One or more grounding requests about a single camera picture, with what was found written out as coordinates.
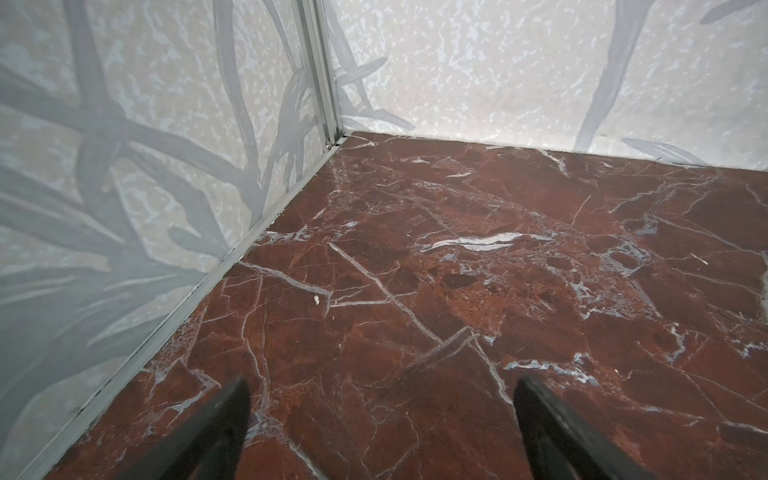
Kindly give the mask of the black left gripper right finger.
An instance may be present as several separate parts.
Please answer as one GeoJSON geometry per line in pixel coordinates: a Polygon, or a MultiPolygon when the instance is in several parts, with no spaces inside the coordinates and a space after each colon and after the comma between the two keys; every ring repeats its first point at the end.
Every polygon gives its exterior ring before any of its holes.
{"type": "Polygon", "coordinates": [[[517,382],[513,405],[535,479],[652,479],[542,382],[517,382]]]}

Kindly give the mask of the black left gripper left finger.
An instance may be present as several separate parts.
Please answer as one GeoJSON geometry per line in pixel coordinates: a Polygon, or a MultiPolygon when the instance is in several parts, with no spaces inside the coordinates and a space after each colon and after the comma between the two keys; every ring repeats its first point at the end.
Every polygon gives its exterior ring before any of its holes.
{"type": "Polygon", "coordinates": [[[246,380],[239,377],[118,477],[233,479],[250,412],[249,387],[246,380]]]}

